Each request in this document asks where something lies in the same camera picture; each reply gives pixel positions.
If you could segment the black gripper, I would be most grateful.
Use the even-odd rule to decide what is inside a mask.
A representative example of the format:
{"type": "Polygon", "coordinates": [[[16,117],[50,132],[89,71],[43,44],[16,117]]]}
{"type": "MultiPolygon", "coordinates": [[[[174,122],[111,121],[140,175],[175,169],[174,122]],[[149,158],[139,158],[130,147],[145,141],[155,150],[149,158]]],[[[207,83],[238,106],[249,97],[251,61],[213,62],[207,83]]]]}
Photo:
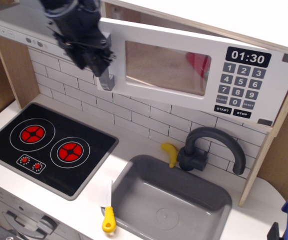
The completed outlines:
{"type": "Polygon", "coordinates": [[[66,52],[73,62],[82,70],[93,71],[96,77],[116,58],[111,51],[111,44],[99,30],[101,18],[99,4],[50,4],[45,6],[45,16],[54,21],[58,32],[70,43],[82,45],[89,49],[68,49],[66,52]]]}

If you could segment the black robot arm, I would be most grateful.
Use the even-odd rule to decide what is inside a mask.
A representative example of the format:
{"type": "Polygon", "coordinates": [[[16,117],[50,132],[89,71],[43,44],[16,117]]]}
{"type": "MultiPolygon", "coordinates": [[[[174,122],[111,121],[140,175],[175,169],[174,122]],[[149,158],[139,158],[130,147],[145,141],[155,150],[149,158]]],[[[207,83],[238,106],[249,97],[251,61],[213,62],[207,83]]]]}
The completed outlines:
{"type": "Polygon", "coordinates": [[[112,62],[111,43],[100,31],[99,0],[41,0],[47,27],[60,48],[80,68],[89,67],[102,76],[112,62]]]}

